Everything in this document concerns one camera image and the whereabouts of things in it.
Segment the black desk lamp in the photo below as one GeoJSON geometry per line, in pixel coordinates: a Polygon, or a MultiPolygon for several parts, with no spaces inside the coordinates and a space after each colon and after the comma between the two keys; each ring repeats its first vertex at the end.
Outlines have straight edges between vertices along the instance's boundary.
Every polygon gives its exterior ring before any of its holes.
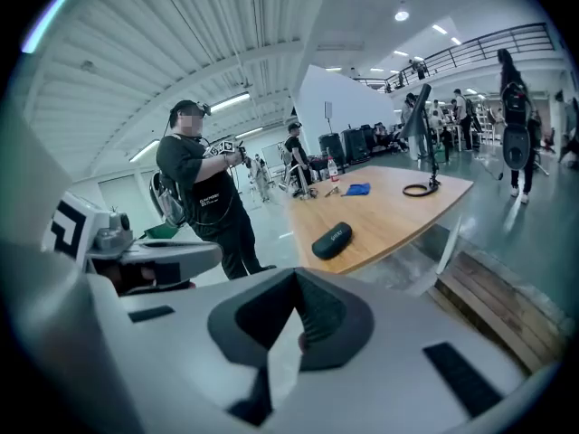
{"type": "Polygon", "coordinates": [[[426,109],[424,108],[426,100],[431,94],[431,89],[432,87],[426,83],[422,85],[422,90],[418,96],[418,99],[416,100],[414,110],[404,125],[402,132],[400,133],[400,138],[418,137],[419,139],[422,139],[422,137],[426,137],[426,146],[428,148],[428,157],[431,161],[432,176],[430,181],[426,184],[409,184],[404,187],[402,192],[406,196],[412,196],[414,198],[434,193],[436,190],[438,190],[438,187],[441,184],[438,180],[436,180],[436,174],[438,173],[438,163],[436,162],[436,157],[434,156],[431,130],[428,127],[428,116],[426,114],[426,109]]]}

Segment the wooden plank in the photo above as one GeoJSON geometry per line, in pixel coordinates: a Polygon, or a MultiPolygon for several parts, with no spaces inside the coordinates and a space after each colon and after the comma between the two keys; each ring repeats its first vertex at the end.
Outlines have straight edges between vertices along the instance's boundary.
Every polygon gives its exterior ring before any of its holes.
{"type": "Polygon", "coordinates": [[[555,360],[553,352],[541,341],[533,330],[525,325],[520,317],[506,308],[496,297],[491,295],[474,279],[456,267],[449,271],[449,275],[458,280],[465,288],[494,312],[513,332],[515,332],[532,349],[542,363],[551,363],[555,360]]]}
{"type": "Polygon", "coordinates": [[[446,286],[456,297],[458,297],[468,308],[470,308],[482,321],[484,321],[498,338],[505,343],[508,349],[517,356],[517,358],[532,373],[536,372],[544,365],[533,352],[533,350],[515,333],[499,316],[497,316],[488,306],[468,288],[464,287],[457,279],[447,273],[442,272],[437,282],[446,286]]]}
{"type": "Polygon", "coordinates": [[[326,180],[312,185],[319,197],[287,201],[286,210],[294,232],[299,265],[333,273],[347,273],[381,259],[431,227],[472,187],[472,182],[439,175],[441,189],[424,198],[402,193],[411,183],[428,182],[430,174],[408,169],[370,165],[340,176],[344,193],[351,184],[370,183],[366,196],[324,198],[331,189],[326,180]],[[348,223],[354,236],[335,258],[322,260],[311,245],[339,222],[348,223]]]}
{"type": "Polygon", "coordinates": [[[556,325],[526,297],[465,252],[459,253],[454,260],[454,266],[485,288],[508,310],[516,314],[520,323],[528,326],[550,349],[555,358],[560,358],[563,355],[566,340],[558,333],[556,325]]]}
{"type": "Polygon", "coordinates": [[[455,317],[464,325],[471,329],[475,329],[474,325],[465,317],[460,310],[455,307],[448,298],[446,298],[437,288],[430,288],[427,293],[427,298],[431,300],[434,304],[440,307],[448,315],[455,317]]]}

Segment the green object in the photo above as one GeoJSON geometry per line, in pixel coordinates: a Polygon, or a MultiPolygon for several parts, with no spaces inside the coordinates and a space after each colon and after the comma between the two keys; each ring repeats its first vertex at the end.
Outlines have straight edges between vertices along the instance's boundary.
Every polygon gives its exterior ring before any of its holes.
{"type": "Polygon", "coordinates": [[[166,223],[161,223],[156,227],[145,230],[145,235],[147,238],[151,238],[153,240],[170,240],[176,235],[178,231],[178,228],[169,227],[166,223]]]}

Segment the blue cloth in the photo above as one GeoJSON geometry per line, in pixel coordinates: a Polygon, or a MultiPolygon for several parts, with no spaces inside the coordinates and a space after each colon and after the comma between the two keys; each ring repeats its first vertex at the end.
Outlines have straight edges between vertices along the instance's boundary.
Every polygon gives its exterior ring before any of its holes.
{"type": "Polygon", "coordinates": [[[344,196],[364,196],[370,193],[370,184],[351,184],[344,196]]]}

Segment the wooden pallet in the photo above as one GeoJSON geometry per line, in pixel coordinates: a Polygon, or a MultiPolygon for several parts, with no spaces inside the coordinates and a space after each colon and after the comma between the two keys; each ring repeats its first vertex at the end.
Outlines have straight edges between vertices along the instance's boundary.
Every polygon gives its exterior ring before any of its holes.
{"type": "Polygon", "coordinates": [[[563,355],[566,341],[556,325],[465,252],[438,276],[429,294],[449,314],[475,327],[531,373],[563,355]]]}

